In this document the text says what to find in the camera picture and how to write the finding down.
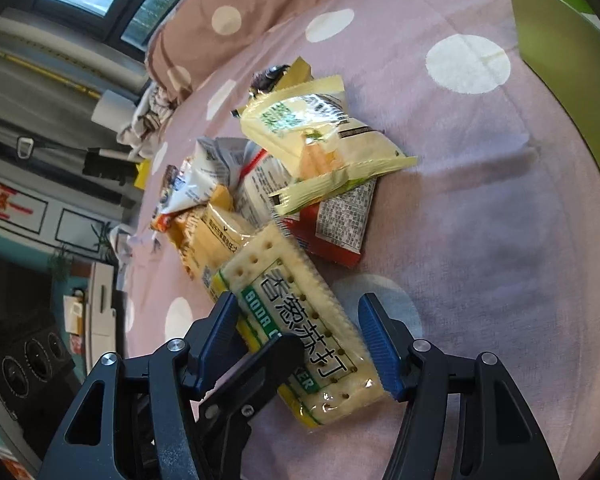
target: white tissue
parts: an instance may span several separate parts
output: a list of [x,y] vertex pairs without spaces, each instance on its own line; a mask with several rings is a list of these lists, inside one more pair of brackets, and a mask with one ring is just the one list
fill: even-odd
[[111,90],[105,90],[93,110],[91,121],[120,133],[131,124],[135,111],[136,105],[133,101]]

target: yellow stripe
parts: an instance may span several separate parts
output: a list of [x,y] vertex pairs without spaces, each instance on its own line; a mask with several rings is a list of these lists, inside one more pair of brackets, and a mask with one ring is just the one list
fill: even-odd
[[102,97],[102,94],[100,92],[97,92],[96,90],[93,90],[91,88],[88,88],[87,86],[84,86],[84,85],[81,85],[78,83],[74,83],[73,81],[71,81],[59,74],[56,74],[55,72],[51,72],[50,70],[47,70],[46,68],[42,68],[38,65],[30,63],[29,61],[26,61],[19,57],[12,56],[11,54],[5,54],[4,52],[1,52],[1,51],[0,51],[0,57],[7,61],[11,61],[12,63],[15,63],[17,65],[23,66],[24,68],[28,68],[29,70],[36,72],[40,75],[43,75],[49,79],[58,81],[59,83],[65,85],[65,86],[68,86],[69,88],[73,88],[75,91],[78,91],[82,94],[87,94],[89,97],[91,97],[93,99],[99,100]]

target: pillow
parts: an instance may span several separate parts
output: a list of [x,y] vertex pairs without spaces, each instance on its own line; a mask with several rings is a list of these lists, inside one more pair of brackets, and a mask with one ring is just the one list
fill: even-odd
[[271,27],[320,0],[181,0],[152,37],[146,67],[181,103]]

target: metal screw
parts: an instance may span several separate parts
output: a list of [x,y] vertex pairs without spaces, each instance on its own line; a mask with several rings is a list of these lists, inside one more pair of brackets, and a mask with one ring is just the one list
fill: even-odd
[[214,418],[220,413],[220,407],[217,404],[212,404],[205,411],[205,418]]
[[113,352],[109,352],[108,354],[104,354],[102,356],[102,358],[100,359],[100,362],[102,364],[104,364],[105,366],[109,366],[112,365],[113,363],[115,363],[118,360],[118,356],[115,355]]
[[253,416],[255,412],[256,410],[254,410],[253,406],[251,406],[250,404],[245,404],[240,409],[240,413],[242,413],[244,416]]
[[184,339],[172,339],[167,343],[170,352],[179,352],[184,348]]
[[498,358],[491,352],[482,354],[482,362],[486,365],[494,365],[498,362]]
[[413,342],[413,349],[418,352],[428,352],[431,350],[431,343],[426,339],[416,339]]

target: white snack bag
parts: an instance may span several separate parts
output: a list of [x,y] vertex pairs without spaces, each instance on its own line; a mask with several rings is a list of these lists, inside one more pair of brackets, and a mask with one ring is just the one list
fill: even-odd
[[176,213],[208,202],[218,185],[235,190],[246,145],[245,138],[196,139],[193,154],[185,158],[180,170],[167,166],[152,227],[164,231]]
[[271,221],[269,195],[291,181],[279,160],[250,141],[244,150],[244,167],[234,193],[235,210],[254,227],[262,227]]

